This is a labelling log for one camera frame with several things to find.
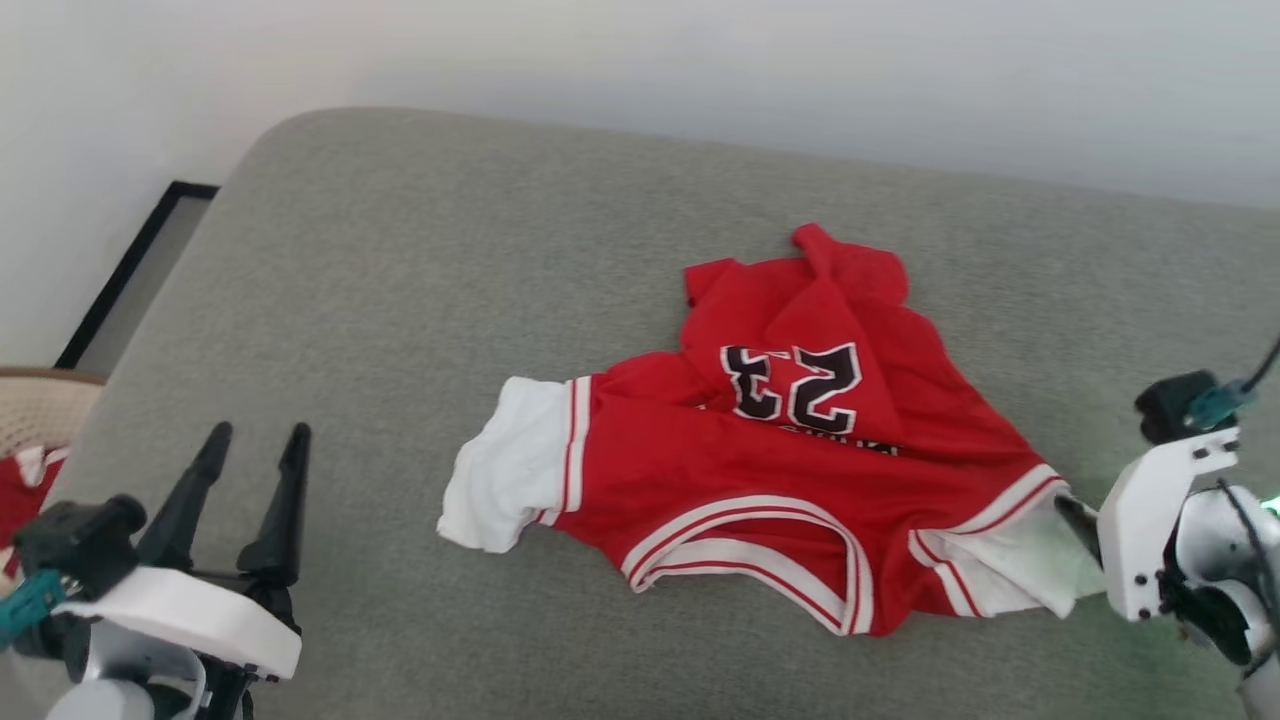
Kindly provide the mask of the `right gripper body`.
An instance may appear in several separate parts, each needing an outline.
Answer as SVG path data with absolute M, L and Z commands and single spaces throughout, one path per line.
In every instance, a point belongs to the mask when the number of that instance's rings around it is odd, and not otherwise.
M 1235 666 L 1277 648 L 1277 515 L 1243 486 L 1187 497 L 1165 550 L 1164 610 Z

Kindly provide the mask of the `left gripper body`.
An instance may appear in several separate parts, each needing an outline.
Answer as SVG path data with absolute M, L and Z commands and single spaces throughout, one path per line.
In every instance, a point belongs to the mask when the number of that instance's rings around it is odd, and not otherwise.
M 191 650 L 205 671 L 195 719 L 248 719 L 253 684 L 294 676 L 302 630 L 287 588 L 244 574 L 148 579 L 145 633 Z

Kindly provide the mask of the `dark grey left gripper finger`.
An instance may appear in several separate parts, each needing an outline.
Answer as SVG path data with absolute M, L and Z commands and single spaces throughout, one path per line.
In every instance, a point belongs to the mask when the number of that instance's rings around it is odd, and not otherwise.
M 280 588 L 291 588 L 300 579 L 311 439 L 308 424 L 301 421 L 293 427 L 259 534 L 237 559 L 239 573 Z
M 189 571 L 191 548 L 209 491 L 221 475 L 233 437 L 229 421 L 218 423 L 184 469 L 137 543 L 140 562 Z

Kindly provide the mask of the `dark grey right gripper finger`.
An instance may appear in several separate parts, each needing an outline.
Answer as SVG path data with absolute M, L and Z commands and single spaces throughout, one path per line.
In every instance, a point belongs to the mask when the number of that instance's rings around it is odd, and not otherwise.
M 1098 514 L 1091 506 L 1070 493 L 1055 496 L 1055 510 L 1069 525 L 1085 552 L 1094 560 L 1098 569 L 1103 566 L 1097 527 Z

